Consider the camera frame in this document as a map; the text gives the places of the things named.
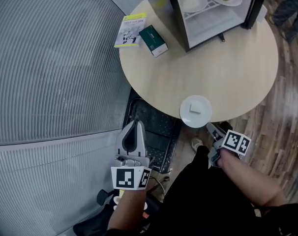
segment round table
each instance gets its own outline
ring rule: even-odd
[[[179,117],[182,101],[202,95],[211,105],[212,122],[238,117],[257,106],[270,91],[278,69],[278,50],[268,23],[250,30],[236,27],[226,42],[214,38],[189,53],[159,20],[148,0],[132,12],[147,13],[169,50],[154,57],[141,41],[137,48],[121,48],[120,62],[135,91],[156,109]]]

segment green book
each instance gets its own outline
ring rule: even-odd
[[[167,44],[153,26],[144,28],[139,32],[139,35],[146,43],[153,56],[157,57],[168,50]]]

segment book cover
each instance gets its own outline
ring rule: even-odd
[[[145,27],[146,17],[145,12],[124,16],[114,47],[138,46],[139,32]]]
[[[148,46],[153,56],[158,57],[168,50],[167,44],[153,26],[144,28],[139,32],[139,35]]]

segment white book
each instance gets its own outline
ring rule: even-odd
[[[145,12],[124,16],[114,47],[138,46],[139,32],[145,27],[146,17]]]

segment wire rack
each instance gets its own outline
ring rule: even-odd
[[[200,10],[200,11],[197,11],[197,12],[193,12],[193,13],[189,13],[189,12],[184,12],[184,19],[189,19],[191,17],[194,17],[195,15],[197,14],[200,14],[200,13],[203,13],[205,12],[206,10],[210,10],[210,9],[213,9],[215,7],[218,7],[220,4],[215,2],[214,0],[207,0],[208,1],[208,4],[207,6],[203,9],[203,10]]]

